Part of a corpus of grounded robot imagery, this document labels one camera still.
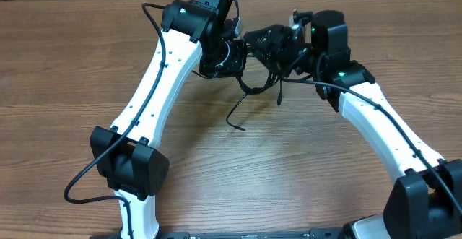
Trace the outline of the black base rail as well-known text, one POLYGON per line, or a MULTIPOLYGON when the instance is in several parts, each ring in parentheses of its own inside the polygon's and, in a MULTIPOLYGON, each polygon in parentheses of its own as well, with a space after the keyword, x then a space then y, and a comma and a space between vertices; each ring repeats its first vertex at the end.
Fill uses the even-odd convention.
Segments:
POLYGON ((342 228, 313 228, 308 231, 262 233, 159 233, 154 239, 346 239, 342 228))

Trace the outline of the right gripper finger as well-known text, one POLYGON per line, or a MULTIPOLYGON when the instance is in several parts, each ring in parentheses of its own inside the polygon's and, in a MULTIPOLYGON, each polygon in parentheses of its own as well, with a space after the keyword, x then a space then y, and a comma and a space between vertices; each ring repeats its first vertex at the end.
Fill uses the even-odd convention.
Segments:
POLYGON ((250 47, 248 52, 260 61, 272 74, 288 77, 289 53, 284 49, 264 50, 250 47))
POLYGON ((283 25, 271 25, 261 30, 247 32, 243 40, 254 48, 279 47, 287 39, 289 28, 283 25))

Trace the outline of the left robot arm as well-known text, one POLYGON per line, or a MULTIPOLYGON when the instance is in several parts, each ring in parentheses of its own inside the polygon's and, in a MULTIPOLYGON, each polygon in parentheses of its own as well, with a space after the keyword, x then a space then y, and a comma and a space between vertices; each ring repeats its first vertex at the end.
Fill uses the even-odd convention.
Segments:
POLYGON ((90 147, 98 173, 118 200, 122 228, 114 238, 156 238, 155 196, 170 162, 162 132, 188 75, 239 77, 245 55, 239 18, 227 14, 237 0, 175 0, 162 8, 159 40, 134 95, 110 128, 95 127, 90 147))

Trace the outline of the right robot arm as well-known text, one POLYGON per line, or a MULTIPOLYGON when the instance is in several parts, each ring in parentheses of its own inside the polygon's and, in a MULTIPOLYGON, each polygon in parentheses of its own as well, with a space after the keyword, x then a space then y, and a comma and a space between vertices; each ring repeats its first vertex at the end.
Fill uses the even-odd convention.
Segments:
POLYGON ((295 12, 290 25, 247 32, 248 50, 281 81, 312 84, 350 121, 393 184, 383 211, 346 223, 333 238, 449 238, 461 233, 461 161, 446 160, 397 114, 374 76, 351 57, 341 12, 295 12))

